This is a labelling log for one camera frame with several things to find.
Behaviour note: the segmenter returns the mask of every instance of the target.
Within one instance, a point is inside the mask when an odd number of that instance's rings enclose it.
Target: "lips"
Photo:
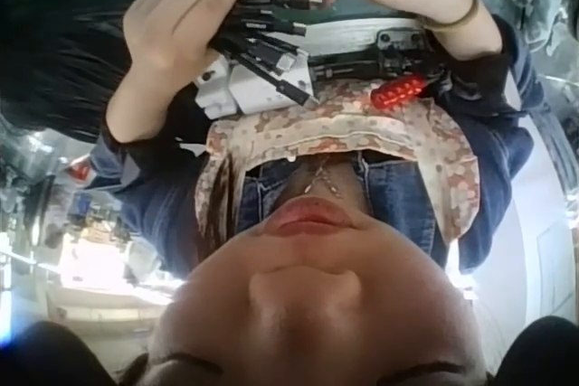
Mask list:
[[[265,223],[270,235],[289,237],[298,233],[325,235],[354,224],[347,213],[334,203],[313,197],[302,197],[284,203]]]

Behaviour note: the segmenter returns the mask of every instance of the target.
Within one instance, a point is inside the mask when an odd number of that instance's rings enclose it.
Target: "white plastic part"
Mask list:
[[[229,62],[220,56],[197,81],[199,92],[195,101],[210,119],[227,117],[238,111],[229,91],[230,75]]]
[[[306,56],[299,56],[291,70],[283,74],[281,78],[310,95],[313,93]],[[247,115],[276,108],[286,108],[296,104],[285,95],[280,94],[269,82],[242,65],[233,67],[229,91],[239,108]]]

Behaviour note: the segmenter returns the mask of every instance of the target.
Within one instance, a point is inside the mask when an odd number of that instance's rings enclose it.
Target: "woman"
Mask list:
[[[188,275],[139,384],[481,384],[475,319],[441,266],[453,240],[463,269],[484,260],[530,153],[517,119],[543,91],[527,52],[479,0],[374,0],[422,18],[450,86],[434,76],[431,99],[385,115],[356,112],[368,90],[356,84],[331,95],[349,112],[313,118],[330,137],[379,127],[375,142],[308,137],[319,146],[304,150],[278,135],[281,151],[258,155],[251,134],[251,149],[212,142],[220,124],[195,157],[166,134],[167,108],[215,60],[207,44],[235,1],[137,0],[125,18],[133,64],[92,155],[95,185]],[[509,71],[519,109],[503,98]],[[247,119],[263,120],[229,133]]]

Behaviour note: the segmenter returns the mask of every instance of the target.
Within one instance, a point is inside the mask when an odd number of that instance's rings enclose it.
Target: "bracelet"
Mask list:
[[[419,21],[422,24],[422,27],[424,27],[424,29],[428,29],[429,31],[438,33],[454,32],[469,24],[474,19],[474,17],[477,16],[479,9],[480,0],[472,0],[472,6],[470,7],[470,10],[462,18],[454,23],[438,23],[428,17],[420,17]]]

